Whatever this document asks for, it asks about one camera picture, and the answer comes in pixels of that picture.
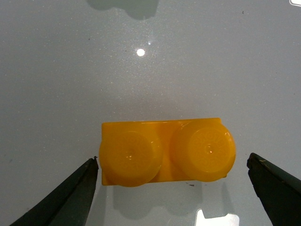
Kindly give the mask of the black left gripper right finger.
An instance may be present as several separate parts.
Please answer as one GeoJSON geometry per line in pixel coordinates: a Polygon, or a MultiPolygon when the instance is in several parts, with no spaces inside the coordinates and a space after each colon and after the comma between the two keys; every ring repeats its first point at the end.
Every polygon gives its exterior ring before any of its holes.
{"type": "Polygon", "coordinates": [[[272,225],[301,224],[301,180],[251,153],[247,160],[248,175],[272,225]]]}

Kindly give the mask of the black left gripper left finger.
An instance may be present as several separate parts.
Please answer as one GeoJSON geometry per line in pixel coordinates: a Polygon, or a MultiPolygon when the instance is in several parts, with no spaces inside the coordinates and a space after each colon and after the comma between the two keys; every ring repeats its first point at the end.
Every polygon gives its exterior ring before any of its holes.
{"type": "Polygon", "coordinates": [[[98,164],[88,159],[13,226],[84,226],[95,194],[98,164]]]}

